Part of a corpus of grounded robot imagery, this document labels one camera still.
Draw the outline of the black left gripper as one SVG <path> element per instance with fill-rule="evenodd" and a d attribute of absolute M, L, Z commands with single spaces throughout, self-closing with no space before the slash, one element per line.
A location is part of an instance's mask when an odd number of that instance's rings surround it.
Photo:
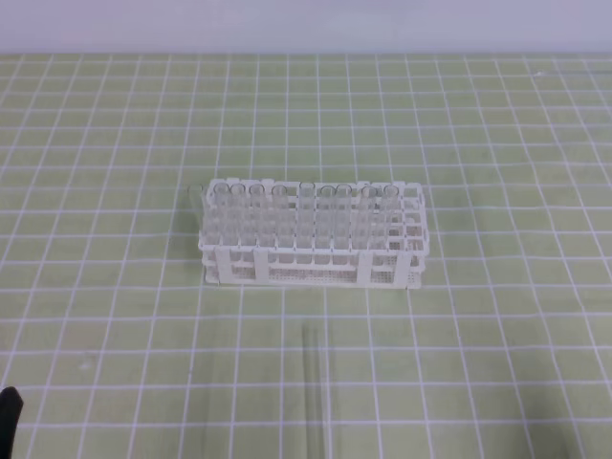
<path fill-rule="evenodd" d="M 23 409 L 23 399 L 13 386 L 5 387 L 0 396 L 0 458 L 11 459 L 15 432 Z"/>

